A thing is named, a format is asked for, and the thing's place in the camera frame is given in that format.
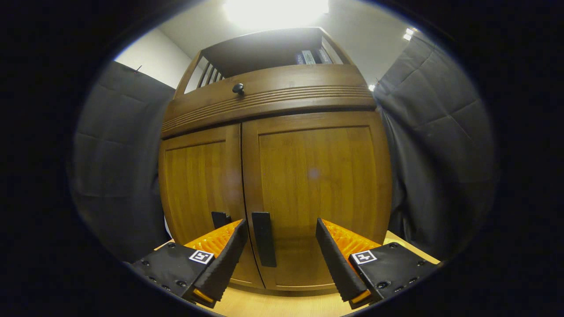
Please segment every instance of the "book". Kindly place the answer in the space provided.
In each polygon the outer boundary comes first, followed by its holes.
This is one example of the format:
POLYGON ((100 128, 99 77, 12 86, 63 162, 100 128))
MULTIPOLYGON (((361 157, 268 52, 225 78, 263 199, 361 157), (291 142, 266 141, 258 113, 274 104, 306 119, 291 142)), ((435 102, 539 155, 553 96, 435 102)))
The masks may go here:
POLYGON ((296 64, 298 64, 298 65, 305 65, 306 64, 305 59, 303 59, 302 53, 299 53, 299 52, 296 53, 295 57, 296 57, 296 64))
POLYGON ((315 64, 315 58, 310 50, 302 51, 303 59, 305 59, 306 64, 315 64))
POLYGON ((327 52, 325 51, 324 48, 321 47, 321 48, 317 49, 316 53, 319 56, 321 63, 323 63, 323 64, 333 64, 333 62, 331 61, 331 58, 329 57, 329 55, 327 54, 327 52))

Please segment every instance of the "cabinet door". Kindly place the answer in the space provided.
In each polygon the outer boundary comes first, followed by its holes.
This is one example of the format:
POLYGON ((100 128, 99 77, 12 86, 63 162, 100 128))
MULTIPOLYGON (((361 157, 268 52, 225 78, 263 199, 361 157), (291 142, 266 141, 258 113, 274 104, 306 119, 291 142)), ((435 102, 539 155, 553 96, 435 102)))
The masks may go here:
POLYGON ((391 170, 385 132, 375 112, 245 122, 243 172, 251 238, 268 289, 334 287, 315 238, 318 217, 384 241, 391 170), (270 213, 276 267, 261 262, 253 212, 270 213))
MULTIPOLYGON (((233 221, 246 218, 240 130, 239 124, 218 127, 161 143, 161 200, 177 243, 188 243, 214 230, 212 212, 225 212, 233 221)), ((231 281, 264 288, 250 239, 231 281)))

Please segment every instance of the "white sticker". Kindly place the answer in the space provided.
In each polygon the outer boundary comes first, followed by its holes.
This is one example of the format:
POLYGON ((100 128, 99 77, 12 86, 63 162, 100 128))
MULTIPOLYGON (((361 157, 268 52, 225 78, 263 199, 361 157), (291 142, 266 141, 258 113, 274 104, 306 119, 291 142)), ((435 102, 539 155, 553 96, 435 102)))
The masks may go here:
POLYGON ((372 254, 372 252, 370 252, 370 250, 353 253, 352 257, 358 264, 365 264, 376 259, 376 257, 374 256, 374 254, 372 254))
POLYGON ((203 264, 208 264, 208 262, 212 259, 213 255, 214 255, 213 253, 198 250, 190 256, 190 260, 200 262, 203 264))

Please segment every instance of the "wooden cabinet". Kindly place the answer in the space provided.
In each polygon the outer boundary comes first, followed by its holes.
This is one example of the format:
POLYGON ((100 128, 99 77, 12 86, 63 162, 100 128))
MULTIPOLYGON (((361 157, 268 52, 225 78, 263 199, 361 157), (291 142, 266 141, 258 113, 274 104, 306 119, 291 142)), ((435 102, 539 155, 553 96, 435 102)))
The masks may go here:
POLYGON ((243 123, 247 219, 270 213, 276 267, 261 265, 265 286, 330 288, 333 280, 315 238, 318 217, 375 242, 386 235, 390 159, 374 112, 331 112, 243 123))
POLYGON ((226 212, 247 219, 250 233, 233 282, 332 288, 317 218, 378 243, 388 227, 390 157, 375 108, 359 70, 320 28, 252 33, 201 50, 161 129, 159 181, 174 240, 213 230, 211 212, 226 212), (295 65, 297 52, 318 49, 332 63, 295 65), (197 89, 185 93, 204 60, 197 89), (227 126, 210 129, 219 125, 227 126), (272 241, 253 221, 263 213, 272 241))
MULTIPOLYGON (((161 200, 173 239, 185 244, 214 230, 212 212, 245 218, 241 181, 241 125, 182 135, 161 143, 161 200)), ((250 243, 232 282, 263 287, 250 243)))

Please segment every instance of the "white wall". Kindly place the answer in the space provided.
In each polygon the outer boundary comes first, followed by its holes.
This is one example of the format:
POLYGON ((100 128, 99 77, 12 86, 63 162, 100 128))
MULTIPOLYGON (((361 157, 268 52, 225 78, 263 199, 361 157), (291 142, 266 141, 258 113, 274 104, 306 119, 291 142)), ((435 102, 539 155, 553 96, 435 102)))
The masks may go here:
MULTIPOLYGON (((192 61, 173 41, 159 29, 153 29, 126 48, 115 59, 116 62, 139 69, 154 79, 176 89, 182 75, 192 61)), ((194 77, 200 78, 202 70, 196 68, 194 77)), ((186 91, 196 88, 192 80, 186 91)))

